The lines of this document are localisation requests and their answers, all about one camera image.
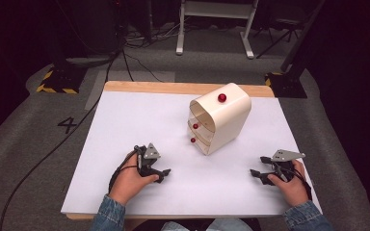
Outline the person's legs in jeans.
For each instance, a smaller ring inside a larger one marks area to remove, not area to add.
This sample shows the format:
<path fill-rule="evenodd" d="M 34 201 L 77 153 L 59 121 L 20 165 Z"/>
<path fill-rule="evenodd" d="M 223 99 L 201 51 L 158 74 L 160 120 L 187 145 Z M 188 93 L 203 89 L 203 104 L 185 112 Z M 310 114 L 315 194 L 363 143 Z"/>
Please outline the person's legs in jeans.
<path fill-rule="evenodd" d="M 240 218 L 177 219 L 166 221 L 160 231 L 261 231 L 256 220 Z"/>

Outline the person's right hand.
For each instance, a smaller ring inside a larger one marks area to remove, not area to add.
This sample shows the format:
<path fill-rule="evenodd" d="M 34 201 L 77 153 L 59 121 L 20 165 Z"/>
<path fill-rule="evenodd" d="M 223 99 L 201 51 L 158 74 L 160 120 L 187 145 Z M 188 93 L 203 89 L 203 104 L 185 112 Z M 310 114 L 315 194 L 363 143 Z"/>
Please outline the person's right hand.
<path fill-rule="evenodd" d="M 303 180 L 305 179 L 303 164 L 297 160 L 293 160 L 292 164 L 297 176 L 295 176 L 291 181 L 284 182 L 274 174 L 269 174 L 268 179 L 281 190 L 286 202 L 291 207 L 295 207 L 307 202 L 309 197 L 303 183 Z"/>

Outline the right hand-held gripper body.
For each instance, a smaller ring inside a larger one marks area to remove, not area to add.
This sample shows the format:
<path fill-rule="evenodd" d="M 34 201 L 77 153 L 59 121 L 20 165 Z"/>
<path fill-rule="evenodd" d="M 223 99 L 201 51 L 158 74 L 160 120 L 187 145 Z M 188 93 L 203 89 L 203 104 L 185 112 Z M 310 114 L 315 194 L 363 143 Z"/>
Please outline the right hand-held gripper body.
<path fill-rule="evenodd" d="M 305 154 L 279 149 L 270 159 L 275 175 L 284 182 L 291 181 L 296 176 L 293 160 L 304 158 Z"/>

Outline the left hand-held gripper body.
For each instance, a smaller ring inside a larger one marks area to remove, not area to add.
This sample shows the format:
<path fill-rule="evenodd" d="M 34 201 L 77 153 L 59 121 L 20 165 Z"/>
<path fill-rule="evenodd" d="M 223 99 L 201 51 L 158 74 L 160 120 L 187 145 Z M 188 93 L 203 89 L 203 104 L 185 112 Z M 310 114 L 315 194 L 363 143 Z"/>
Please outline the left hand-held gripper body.
<path fill-rule="evenodd" d="M 137 169 L 141 176 L 157 175 L 161 177 L 161 172 L 154 169 L 152 165 L 160 158 L 160 154 L 151 142 L 148 146 L 134 147 L 137 153 Z"/>

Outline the cream mini drawer cabinet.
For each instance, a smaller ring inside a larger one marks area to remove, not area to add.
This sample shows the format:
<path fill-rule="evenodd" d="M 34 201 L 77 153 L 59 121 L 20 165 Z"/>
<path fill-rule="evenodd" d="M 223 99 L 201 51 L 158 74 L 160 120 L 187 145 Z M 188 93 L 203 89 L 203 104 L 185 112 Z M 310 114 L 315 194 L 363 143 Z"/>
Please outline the cream mini drawer cabinet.
<path fill-rule="evenodd" d="M 218 101 L 220 93 L 226 95 L 225 103 Z M 229 83 L 193 99 L 189 109 L 188 120 L 196 118 L 214 133 L 207 154 L 210 155 L 239 136 L 251 112 L 251 98 L 239 86 Z"/>

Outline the black slanted stand pole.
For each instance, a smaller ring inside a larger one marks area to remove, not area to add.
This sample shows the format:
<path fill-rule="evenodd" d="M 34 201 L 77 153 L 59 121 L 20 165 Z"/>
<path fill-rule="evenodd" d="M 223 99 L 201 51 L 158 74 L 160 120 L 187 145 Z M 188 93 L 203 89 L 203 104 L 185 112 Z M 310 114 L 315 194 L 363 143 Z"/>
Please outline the black slanted stand pole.
<path fill-rule="evenodd" d="M 323 7 L 323 5 L 324 5 L 325 2 L 326 2 L 326 0 L 319 0 L 319 3 L 317 4 L 317 7 L 312 12 L 309 20 L 305 23 L 304 29 L 303 29 L 301 35 L 299 36 L 298 40 L 294 44 L 293 48 L 288 53 L 288 55 L 285 58 L 285 60 L 282 63 L 282 65 L 280 66 L 280 70 L 281 71 L 287 72 L 289 70 L 290 66 L 293 64 L 293 61 L 296 58 L 296 56 L 297 56 L 297 54 L 299 52 L 299 49 L 302 46 L 302 44 L 304 42 L 304 39 L 305 39 L 308 31 L 310 30 L 310 28 L 311 28 L 314 20 L 316 19 L 317 15 L 319 14 L 319 11 L 321 11 L 321 9 L 322 9 L 322 7 Z"/>

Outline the cream drawer with red knob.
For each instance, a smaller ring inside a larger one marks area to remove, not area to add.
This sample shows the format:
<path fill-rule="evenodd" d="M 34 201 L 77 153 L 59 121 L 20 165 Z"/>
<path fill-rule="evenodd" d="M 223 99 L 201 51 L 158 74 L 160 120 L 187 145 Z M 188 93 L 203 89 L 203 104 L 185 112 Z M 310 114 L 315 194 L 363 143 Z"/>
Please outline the cream drawer with red knob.
<path fill-rule="evenodd" d="M 206 141 L 212 141 L 214 133 L 208 130 L 200 121 L 196 118 L 188 120 L 189 133 L 192 137 L 198 137 Z"/>
<path fill-rule="evenodd" d="M 188 131 L 188 135 L 191 143 L 197 146 L 204 155 L 207 155 L 211 145 L 211 140 L 204 134 L 191 130 Z"/>

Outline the person's left hand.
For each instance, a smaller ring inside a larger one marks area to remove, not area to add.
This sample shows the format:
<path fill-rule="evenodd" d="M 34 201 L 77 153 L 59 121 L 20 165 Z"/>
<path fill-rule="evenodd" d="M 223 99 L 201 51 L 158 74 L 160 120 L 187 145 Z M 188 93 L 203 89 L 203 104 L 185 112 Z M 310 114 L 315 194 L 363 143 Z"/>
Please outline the person's left hand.
<path fill-rule="evenodd" d="M 157 174 L 143 177 L 137 170 L 137 155 L 133 154 L 123 165 L 108 196 L 125 206 L 145 186 L 159 179 Z"/>

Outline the black stand base striped tape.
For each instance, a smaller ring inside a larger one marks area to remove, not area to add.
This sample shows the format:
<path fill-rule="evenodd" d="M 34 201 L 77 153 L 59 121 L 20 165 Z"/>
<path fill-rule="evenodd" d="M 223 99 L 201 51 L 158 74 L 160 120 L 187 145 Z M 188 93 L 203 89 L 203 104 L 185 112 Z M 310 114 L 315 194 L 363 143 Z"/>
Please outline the black stand base striped tape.
<path fill-rule="evenodd" d="M 278 98 L 307 98 L 299 79 L 290 78 L 287 73 L 268 72 L 265 74 L 265 84 Z"/>
<path fill-rule="evenodd" d="M 59 69 L 51 66 L 37 87 L 37 92 L 77 94 L 86 73 L 86 68 Z"/>

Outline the white metal table frame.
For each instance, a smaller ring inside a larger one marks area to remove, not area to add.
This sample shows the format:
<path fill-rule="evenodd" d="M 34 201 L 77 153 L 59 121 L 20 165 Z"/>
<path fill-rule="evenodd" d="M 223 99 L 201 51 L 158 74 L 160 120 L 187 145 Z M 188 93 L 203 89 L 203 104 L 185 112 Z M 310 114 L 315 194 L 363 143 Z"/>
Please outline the white metal table frame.
<path fill-rule="evenodd" d="M 242 3 L 218 3 L 205 1 L 198 2 L 195 0 L 181 0 L 179 10 L 179 33 L 177 36 L 175 53 L 178 56 L 181 56 L 184 52 L 186 16 L 246 19 L 247 24 L 245 30 L 240 33 L 240 37 L 244 45 L 247 58 L 253 59 L 254 53 L 251 49 L 248 37 L 257 10 L 258 2 L 259 0 L 252 0 L 252 2 L 249 4 L 242 4 Z"/>

